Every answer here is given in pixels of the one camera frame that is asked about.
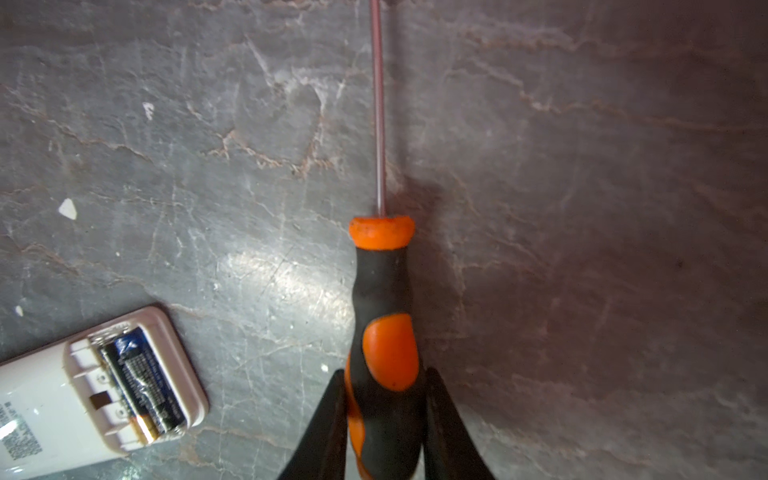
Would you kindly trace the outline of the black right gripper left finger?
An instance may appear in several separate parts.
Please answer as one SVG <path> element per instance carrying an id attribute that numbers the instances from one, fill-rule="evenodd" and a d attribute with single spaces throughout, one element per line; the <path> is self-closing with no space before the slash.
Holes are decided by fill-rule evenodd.
<path id="1" fill-rule="evenodd" d="M 347 449 L 344 370 L 336 370 L 278 480 L 344 480 Z"/>

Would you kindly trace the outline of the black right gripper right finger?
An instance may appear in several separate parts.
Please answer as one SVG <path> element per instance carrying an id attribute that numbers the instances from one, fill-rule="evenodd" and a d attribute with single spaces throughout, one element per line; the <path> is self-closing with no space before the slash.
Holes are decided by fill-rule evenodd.
<path id="1" fill-rule="evenodd" d="M 495 479 L 472 441 L 442 376 L 432 367 L 426 370 L 426 415 L 427 480 Z"/>

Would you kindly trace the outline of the orange black screwdriver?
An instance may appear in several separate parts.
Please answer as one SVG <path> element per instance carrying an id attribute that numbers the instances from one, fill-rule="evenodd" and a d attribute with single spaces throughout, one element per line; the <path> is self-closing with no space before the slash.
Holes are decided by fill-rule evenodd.
<path id="1" fill-rule="evenodd" d="M 425 431 L 424 385 L 411 317 L 408 216 L 387 212 L 381 4 L 370 4 L 375 210 L 349 223 L 356 248 L 355 328 L 345 367 L 349 438 L 363 479 L 409 479 Z"/>

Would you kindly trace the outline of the white remote with batteries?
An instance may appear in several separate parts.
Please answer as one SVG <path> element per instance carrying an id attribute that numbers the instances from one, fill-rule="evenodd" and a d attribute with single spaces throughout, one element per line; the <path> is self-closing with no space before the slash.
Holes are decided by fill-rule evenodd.
<path id="1" fill-rule="evenodd" d="M 141 328 L 186 424 L 148 443 L 99 347 Z M 148 306 L 1 365 L 1 476 L 31 479 L 128 456 L 199 425 L 209 401 L 168 315 Z"/>

